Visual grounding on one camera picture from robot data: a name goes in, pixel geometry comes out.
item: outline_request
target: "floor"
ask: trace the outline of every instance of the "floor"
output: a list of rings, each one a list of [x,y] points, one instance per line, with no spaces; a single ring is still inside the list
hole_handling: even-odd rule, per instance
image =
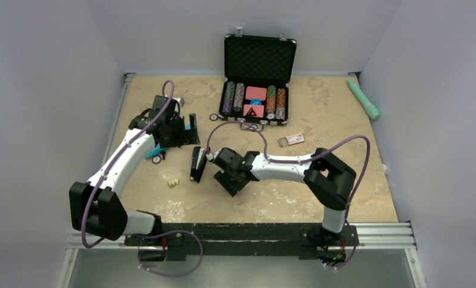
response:
[[[209,120],[218,111],[223,77],[135,77],[118,125],[119,142],[133,117],[151,107],[162,84],[171,79],[175,97],[185,99],[184,114],[196,113],[201,144],[212,128],[220,123]],[[397,222],[388,183],[382,168],[369,118],[346,85],[348,77],[292,77],[290,82],[289,123],[286,127],[266,127],[270,155],[304,155],[315,148],[329,148],[353,134],[366,135],[372,144],[370,162],[353,200],[350,222]],[[280,137],[302,133],[305,143],[286,148]],[[215,151],[229,147],[242,155],[261,151],[261,138],[243,131],[238,125],[226,125],[212,137]],[[363,165],[365,142],[353,140],[335,155],[357,173]],[[127,210],[144,210],[162,216],[163,222],[318,222],[323,206],[303,184],[286,181],[251,182],[231,198],[214,180],[217,167],[207,164],[199,184],[189,180],[193,146],[167,151],[160,164],[144,160],[129,180],[121,200]],[[178,178],[179,185],[167,182]]]

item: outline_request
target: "gray wall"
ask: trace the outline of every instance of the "gray wall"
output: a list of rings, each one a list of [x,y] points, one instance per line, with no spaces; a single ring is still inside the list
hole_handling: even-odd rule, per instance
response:
[[[476,287],[476,1],[404,0],[361,75],[430,287]]]
[[[83,0],[0,1],[0,287],[53,287],[122,75]]]
[[[401,0],[86,0],[118,65],[156,74],[223,74],[224,34],[299,41],[294,72],[360,71]]]

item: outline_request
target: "cable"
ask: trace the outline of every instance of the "cable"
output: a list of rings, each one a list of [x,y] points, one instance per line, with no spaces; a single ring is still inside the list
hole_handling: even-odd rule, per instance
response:
[[[144,109],[144,111],[141,112],[140,115],[141,115],[142,117],[144,117],[144,116],[146,116],[146,114],[147,114],[148,112],[150,112],[150,110],[152,110],[152,109],[151,109],[151,108],[146,108],[146,109]]]
[[[171,235],[171,234],[175,234],[175,233],[189,234],[190,236],[192,236],[197,241],[197,244],[199,245],[199,251],[201,252],[199,254],[199,260],[197,260],[197,263],[194,265],[194,267],[192,267],[192,269],[190,269],[189,271],[183,272],[183,273],[179,273],[179,274],[168,274],[168,273],[163,273],[163,272],[159,272],[159,271],[156,271],[156,270],[152,270],[150,268],[145,267],[143,265],[143,263],[141,263],[141,258],[139,257],[139,252],[137,254],[137,260],[139,261],[139,267],[138,268],[143,268],[145,271],[156,274],[156,275],[160,275],[160,276],[164,276],[164,277],[171,277],[171,278],[187,276],[190,273],[194,272],[199,267],[199,265],[201,264],[201,261],[203,261],[203,244],[201,243],[201,240],[199,240],[199,238],[197,238],[197,236],[195,236],[191,232],[186,231],[186,230],[173,230],[173,231],[165,232],[165,233],[155,235],[155,236],[146,236],[146,235],[136,235],[136,236],[142,237],[144,239],[157,239],[157,238],[167,236],[167,235]]]
[[[162,109],[160,109],[159,113],[153,118],[153,120],[151,120],[148,123],[147,126],[145,126],[141,131],[139,131],[134,137],[132,137],[130,139],[129,143],[132,143],[132,142],[136,141],[146,130],[150,129],[150,127],[153,125],[153,123],[155,123],[155,121],[157,121],[157,119],[166,110],[166,108],[169,105],[169,102],[171,102],[171,99],[173,98],[173,94],[174,94],[174,83],[171,80],[167,80],[166,82],[164,82],[164,85],[162,86],[162,95],[165,95],[165,86],[167,85],[167,83],[171,84],[171,92],[169,93],[169,97],[167,98],[167,101],[165,102],[164,106],[162,107]],[[100,176],[98,178],[97,183],[95,184],[95,186],[94,186],[94,188],[93,188],[93,190],[90,194],[90,197],[88,198],[88,202],[86,203],[86,207],[85,207],[85,211],[83,213],[83,219],[82,219],[82,223],[81,223],[81,240],[83,242],[83,246],[85,246],[86,248],[92,248],[92,247],[96,246],[97,244],[99,244],[102,240],[104,240],[104,238],[100,238],[99,240],[95,241],[92,244],[88,244],[88,242],[86,241],[86,222],[88,220],[88,213],[90,212],[90,207],[91,207],[91,204],[94,200],[94,197],[95,197],[95,195],[98,191],[98,188],[100,187],[102,182],[104,182],[104,180],[105,180],[107,174],[109,174],[109,171],[111,170],[111,168],[113,168],[115,163],[118,161],[118,159],[121,157],[121,155],[125,152],[125,150],[127,150],[127,148],[129,148],[129,145],[123,145],[123,147],[118,151],[118,153],[116,153],[116,155],[111,159],[111,161],[109,162],[109,165],[104,169],[104,173],[102,174],[102,176]]]
[[[336,149],[338,149],[339,147],[341,147],[342,145],[348,143],[349,141],[353,140],[353,139],[358,139],[358,138],[361,138],[363,140],[365,140],[365,143],[367,144],[367,152],[366,152],[366,155],[365,155],[365,160],[363,162],[363,167],[361,168],[361,172],[360,172],[360,176],[358,176],[358,180],[356,180],[356,184],[354,185],[353,187],[353,190],[351,191],[350,193],[350,196],[349,196],[349,199],[348,199],[348,205],[346,207],[346,213],[344,214],[344,223],[353,231],[354,233],[354,246],[353,246],[353,250],[349,256],[349,258],[346,259],[346,261],[344,261],[344,263],[340,266],[335,266],[333,269],[341,269],[342,267],[344,267],[345,265],[347,265],[349,263],[349,261],[353,258],[353,255],[356,251],[356,247],[358,246],[358,233],[356,232],[356,230],[353,228],[353,226],[351,226],[348,222],[348,215],[349,215],[349,211],[350,211],[350,203],[352,202],[353,200],[353,197],[354,195],[356,194],[356,191],[358,190],[358,186],[360,185],[361,183],[361,180],[363,179],[363,175],[365,174],[365,170],[367,169],[367,165],[369,164],[369,158],[370,158],[370,140],[369,138],[367,138],[367,136],[365,135],[361,135],[361,134],[358,134],[358,135],[353,135],[351,137],[347,137],[346,139],[340,141],[339,143],[337,143],[335,146],[331,147],[330,149],[324,151],[323,153],[320,153],[312,158],[309,158],[309,159],[305,159],[305,160],[302,160],[300,162],[296,161],[296,160],[276,160],[276,159],[272,159],[271,157],[268,156],[268,153],[266,152],[266,149],[268,147],[268,143],[266,141],[266,138],[264,137],[264,135],[256,128],[254,127],[252,124],[250,123],[245,123],[245,122],[241,122],[241,121],[227,121],[227,122],[224,122],[224,123],[221,123],[219,125],[217,125],[211,132],[210,132],[210,135],[208,136],[208,140],[206,141],[206,152],[207,154],[210,154],[210,139],[212,137],[212,135],[214,134],[214,132],[224,126],[224,125],[227,125],[227,124],[243,124],[243,125],[246,125],[248,126],[249,128],[251,128],[252,130],[254,130],[255,132],[257,132],[259,134],[259,136],[261,136],[261,138],[263,139],[263,142],[264,142],[264,149],[263,149],[263,154],[264,154],[264,157],[266,159],[268,159],[269,161],[273,162],[273,163],[282,163],[282,164],[305,164],[305,163],[308,163],[308,162],[312,162],[312,161],[315,161],[315,160],[318,160],[318,159],[321,159],[323,157],[325,157],[326,155],[328,155],[329,153],[335,151]]]
[[[344,220],[344,223],[351,229],[351,231],[353,231],[354,233],[354,244],[353,244],[353,250],[351,250],[351,254],[349,257],[346,258],[346,260],[344,260],[344,263],[342,265],[339,265],[339,266],[334,266],[333,269],[341,269],[343,268],[344,266],[346,266],[350,261],[351,259],[353,258],[354,256],[354,253],[356,252],[356,247],[358,246],[358,233],[356,233],[356,229],[354,228],[354,226],[351,226],[348,222],[348,220]]]

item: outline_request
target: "small yellow object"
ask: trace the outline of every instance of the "small yellow object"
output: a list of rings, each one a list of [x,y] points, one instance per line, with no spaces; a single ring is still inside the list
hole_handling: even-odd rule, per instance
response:
[[[180,183],[180,179],[176,178],[171,181],[167,181],[167,185],[169,188],[173,188],[173,186],[178,185]]]

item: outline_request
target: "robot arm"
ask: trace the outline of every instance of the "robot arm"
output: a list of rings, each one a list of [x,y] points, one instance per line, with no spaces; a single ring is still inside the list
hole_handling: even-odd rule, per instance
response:
[[[318,148],[312,154],[298,157],[271,156],[276,160],[302,161],[322,152]],[[198,182],[206,159],[196,161],[196,155],[204,153],[202,148],[194,149],[192,177]],[[279,179],[306,184],[324,206],[323,229],[339,234],[345,222],[345,211],[353,189],[356,172],[337,156],[329,154],[324,158],[305,164],[272,163],[257,151],[249,151],[241,156],[229,148],[222,148],[207,155],[208,160],[220,170],[214,178],[231,195],[235,196],[249,181]]]
[[[132,173],[157,143],[162,148],[200,143],[194,114],[189,115],[190,129],[185,128],[182,114],[183,98],[173,98],[156,123],[131,143],[131,139],[157,116],[167,99],[167,97],[156,96],[152,108],[146,109],[131,121],[125,138],[103,168],[85,183],[75,182],[72,185],[69,196],[74,229],[81,230],[83,212],[91,191],[104,174],[104,168],[109,167],[115,155],[125,146],[128,146],[128,149],[124,150],[121,157],[112,165],[98,187],[94,198],[97,202],[92,203],[90,208],[86,231],[109,240],[116,240],[121,235],[150,234],[161,228],[160,216],[144,211],[126,211],[119,199]]]

